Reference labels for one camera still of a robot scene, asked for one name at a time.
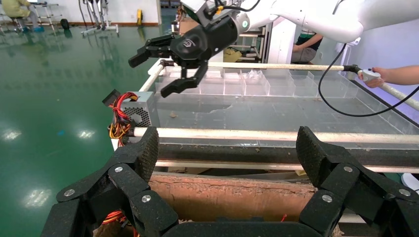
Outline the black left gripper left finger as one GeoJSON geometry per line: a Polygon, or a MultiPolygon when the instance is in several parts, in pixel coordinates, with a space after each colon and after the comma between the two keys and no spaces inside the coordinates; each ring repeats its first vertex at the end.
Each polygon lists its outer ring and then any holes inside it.
{"type": "Polygon", "coordinates": [[[138,142],[117,148],[102,168],[57,193],[41,235],[90,237],[119,210],[142,237],[163,236],[178,224],[178,215],[149,186],[158,153],[155,127],[138,142]]]}

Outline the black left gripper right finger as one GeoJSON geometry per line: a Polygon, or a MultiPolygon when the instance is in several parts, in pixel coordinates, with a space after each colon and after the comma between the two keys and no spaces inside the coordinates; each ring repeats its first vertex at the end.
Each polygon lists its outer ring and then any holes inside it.
{"type": "Polygon", "coordinates": [[[318,236],[330,236],[346,209],[377,228],[381,237],[418,236],[417,192],[365,168],[344,147],[320,141],[307,126],[298,130],[296,153],[317,189],[299,222],[318,236]]]}

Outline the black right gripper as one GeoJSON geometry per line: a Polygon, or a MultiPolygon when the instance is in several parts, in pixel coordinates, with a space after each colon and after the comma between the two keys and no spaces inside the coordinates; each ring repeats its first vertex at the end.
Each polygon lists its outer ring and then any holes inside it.
{"type": "Polygon", "coordinates": [[[236,23],[230,16],[216,20],[207,26],[198,25],[175,39],[175,35],[165,35],[148,39],[145,45],[128,64],[135,68],[149,58],[172,58],[181,66],[181,78],[161,89],[166,98],[172,93],[182,93],[186,89],[197,88],[208,70],[208,60],[234,43],[238,37],[236,23]],[[188,69],[197,69],[192,77],[187,77],[188,69]]]}

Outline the bare person hand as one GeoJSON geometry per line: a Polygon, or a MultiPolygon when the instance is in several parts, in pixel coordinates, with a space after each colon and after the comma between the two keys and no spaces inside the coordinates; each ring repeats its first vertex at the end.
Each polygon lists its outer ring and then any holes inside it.
{"type": "Polygon", "coordinates": [[[386,74],[386,69],[378,67],[363,69],[357,72],[358,78],[369,88],[382,86],[385,82],[382,76],[385,76],[386,74]]]}

